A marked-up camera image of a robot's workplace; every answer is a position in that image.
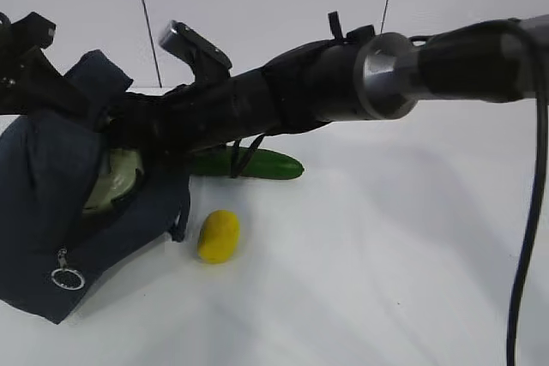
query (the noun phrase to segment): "green cucumber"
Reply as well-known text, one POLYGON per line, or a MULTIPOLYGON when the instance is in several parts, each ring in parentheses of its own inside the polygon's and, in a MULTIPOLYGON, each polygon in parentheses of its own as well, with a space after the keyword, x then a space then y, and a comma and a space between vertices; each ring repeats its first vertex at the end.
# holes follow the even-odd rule
MULTIPOLYGON (((239 157, 247 147, 240 148, 239 157)), ((231 173, 230 147, 197 154, 190 162, 190 173, 197 176, 229 176, 231 173)), ((257 149, 240 176, 271 180, 291 180, 300 177, 305 168, 296 159, 267 149, 257 149)))

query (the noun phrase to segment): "lemon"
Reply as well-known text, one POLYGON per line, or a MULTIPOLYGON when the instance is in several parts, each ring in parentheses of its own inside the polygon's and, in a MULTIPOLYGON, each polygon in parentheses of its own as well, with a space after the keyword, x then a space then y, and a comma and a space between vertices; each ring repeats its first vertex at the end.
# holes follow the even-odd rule
POLYGON ((204 221, 198 255, 207 263, 228 261, 237 248, 240 237, 240 223, 235 213, 216 210, 204 221))

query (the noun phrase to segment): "zipper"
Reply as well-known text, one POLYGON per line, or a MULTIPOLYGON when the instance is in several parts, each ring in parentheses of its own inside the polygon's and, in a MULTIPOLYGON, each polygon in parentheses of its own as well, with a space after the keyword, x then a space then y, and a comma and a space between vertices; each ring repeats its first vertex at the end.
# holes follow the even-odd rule
POLYGON ((86 285, 86 279, 78 270, 69 267, 67 253, 66 248, 61 248, 57 252, 57 263, 59 264, 59 267, 51 272, 51 281, 57 287, 66 291, 79 291, 86 285))

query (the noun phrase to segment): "metal key ring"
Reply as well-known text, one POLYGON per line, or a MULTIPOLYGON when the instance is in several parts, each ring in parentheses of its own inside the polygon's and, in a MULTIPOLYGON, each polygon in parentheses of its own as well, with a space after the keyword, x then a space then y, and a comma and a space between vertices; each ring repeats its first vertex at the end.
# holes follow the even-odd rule
POLYGON ((86 280, 84 279, 84 276, 82 275, 82 273, 78 272, 75 269, 62 268, 62 267, 60 267, 59 269, 55 269, 53 272, 51 272, 51 281, 55 283, 58 287, 60 287, 61 289, 65 289, 66 291, 79 291, 86 284, 86 280), (60 282, 59 280, 56 279, 56 276, 59 275, 60 273, 70 273, 76 276, 78 280, 80 280, 80 284, 77 286, 70 286, 70 285, 66 285, 63 282, 60 282))

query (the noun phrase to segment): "black cable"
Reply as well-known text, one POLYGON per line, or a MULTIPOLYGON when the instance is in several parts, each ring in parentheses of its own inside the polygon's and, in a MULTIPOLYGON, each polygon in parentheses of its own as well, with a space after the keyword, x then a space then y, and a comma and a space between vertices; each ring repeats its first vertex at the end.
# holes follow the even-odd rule
POLYGON ((265 138, 265 135, 259 135, 251 143, 250 147, 248 147, 248 150, 246 150, 246 152, 244 153, 240 161, 238 161, 238 158, 239 158, 241 140, 234 142, 234 145, 232 146, 232 153, 231 153, 231 177, 233 179, 237 178, 242 174, 246 166, 250 163, 251 157, 254 155, 256 150, 259 148, 259 146, 263 142, 264 138, 265 138))
POLYGON ((532 36, 516 23, 510 22, 507 31, 517 37, 525 46, 532 65, 532 87, 535 91, 537 131, 534 183, 528 220, 522 241, 521 254, 516 269, 515 280, 511 291, 509 317, 507 321, 507 365, 515 366, 516 333, 521 308, 522 293, 528 275, 528 267, 534 251, 535 236, 540 221, 543 194, 547 174, 547 84, 544 71, 543 55, 532 36))

